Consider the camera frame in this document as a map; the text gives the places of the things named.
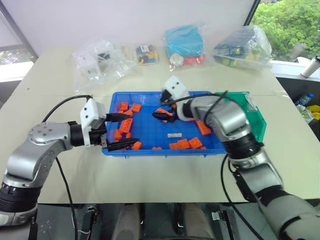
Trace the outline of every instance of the foliage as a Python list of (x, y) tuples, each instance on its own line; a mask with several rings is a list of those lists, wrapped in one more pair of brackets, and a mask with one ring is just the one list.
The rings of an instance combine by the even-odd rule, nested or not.
[(265, 31), (274, 60), (292, 61), (290, 53), (298, 44), (304, 46), (300, 57), (312, 59), (320, 55), (319, 0), (260, 3), (251, 24)]

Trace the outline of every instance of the orange brick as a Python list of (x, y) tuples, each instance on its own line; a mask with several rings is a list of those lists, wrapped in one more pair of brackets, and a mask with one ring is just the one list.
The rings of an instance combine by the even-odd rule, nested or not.
[(114, 131), (114, 135), (113, 135), (114, 139), (116, 140), (120, 140), (122, 138), (122, 132), (119, 129), (116, 129)]
[(128, 118), (126, 120), (123, 120), (120, 126), (120, 131), (123, 133), (129, 133), (130, 132), (130, 128), (132, 125), (133, 119), (132, 118)]
[(211, 129), (207, 128), (206, 125), (202, 121), (196, 120), (195, 123), (198, 126), (202, 136), (208, 135), (211, 133)]
[(130, 117), (134, 116), (134, 113), (131, 110), (125, 111), (123, 114), (129, 115)]
[(189, 140), (189, 144), (192, 149), (198, 149), (202, 147), (202, 142), (197, 137), (194, 137), (191, 140)]
[(135, 112), (135, 113), (139, 113), (140, 109), (141, 109), (141, 105), (137, 103), (134, 103), (131, 108), (132, 112)]
[(139, 141), (136, 141), (133, 145), (132, 145), (132, 150), (139, 150), (142, 147), (142, 143)]
[(179, 144), (177, 142), (173, 142), (169, 144), (170, 149), (180, 149)]
[(158, 108), (157, 110), (155, 110), (155, 112), (159, 112), (159, 113), (164, 113), (164, 114), (168, 114), (169, 116), (172, 116), (173, 114), (171, 112), (168, 112), (162, 108)]
[(189, 149), (190, 148), (190, 145), (189, 145), (188, 140), (186, 138), (179, 140), (177, 143), (178, 143), (180, 149)]
[(127, 102), (120, 102), (119, 110), (127, 111), (128, 107), (129, 107), (129, 104)]

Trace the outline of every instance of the bag of toy parts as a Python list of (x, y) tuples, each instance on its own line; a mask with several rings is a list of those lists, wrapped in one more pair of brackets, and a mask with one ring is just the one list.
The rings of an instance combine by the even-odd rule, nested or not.
[(141, 44), (134, 48), (133, 56), (139, 66), (157, 64), (159, 61), (157, 48), (154, 44)]
[(200, 66), (205, 62), (203, 24), (175, 27), (165, 31), (164, 41), (170, 72)]
[(72, 56), (73, 88), (76, 93), (116, 81), (137, 65), (119, 45), (102, 38), (85, 44)]
[(234, 31), (212, 51), (216, 62), (235, 68), (259, 70), (271, 67), (271, 46), (258, 26), (244, 26)]

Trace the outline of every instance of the white table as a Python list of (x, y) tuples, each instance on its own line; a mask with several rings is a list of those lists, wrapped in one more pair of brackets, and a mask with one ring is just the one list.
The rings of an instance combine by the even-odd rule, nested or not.
[[(63, 99), (74, 95), (70, 47), (44, 53), (0, 110), (0, 173), (12, 151), (32, 126)], [(251, 72), (220, 64), (174, 72), (191, 90), (249, 91), (267, 122), (264, 143), (282, 176), (285, 190), (304, 199), (320, 196), (320, 148), (311, 129), (269, 69)], [(114, 84), (91, 91), (109, 109), (118, 91), (160, 91), (171, 76), (160, 52), (157, 65), (142, 66)], [(83, 99), (60, 107), (52, 122), (80, 121)], [(220, 182), (223, 155), (112, 157), (99, 147), (77, 147), (59, 155), (75, 203), (226, 202)], [(225, 184), (235, 202), (244, 199), (233, 176)], [(39, 203), (68, 203), (56, 164), (42, 188)]]

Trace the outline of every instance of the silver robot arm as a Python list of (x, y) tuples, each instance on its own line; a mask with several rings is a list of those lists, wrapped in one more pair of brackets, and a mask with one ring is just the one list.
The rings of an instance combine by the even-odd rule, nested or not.
[(30, 240), (37, 235), (37, 200), (55, 158), (73, 147), (102, 145), (109, 151), (134, 144), (126, 138), (108, 142), (105, 122), (129, 118), (106, 114), (103, 104), (92, 98), (80, 112), (81, 123), (43, 122), (34, 126), (26, 140), (9, 157), (0, 188), (0, 239)]
[[(167, 99), (186, 97), (185, 86), (176, 77), (166, 82), (164, 91)], [(256, 141), (241, 107), (233, 101), (221, 100), (208, 112), (219, 98), (201, 96), (179, 102), (177, 115), (181, 120), (203, 121), (213, 129), (236, 168), (233, 175), (244, 198), (258, 203), (279, 239), (320, 239), (320, 216), (305, 200), (284, 191), (280, 175), (263, 144)]]

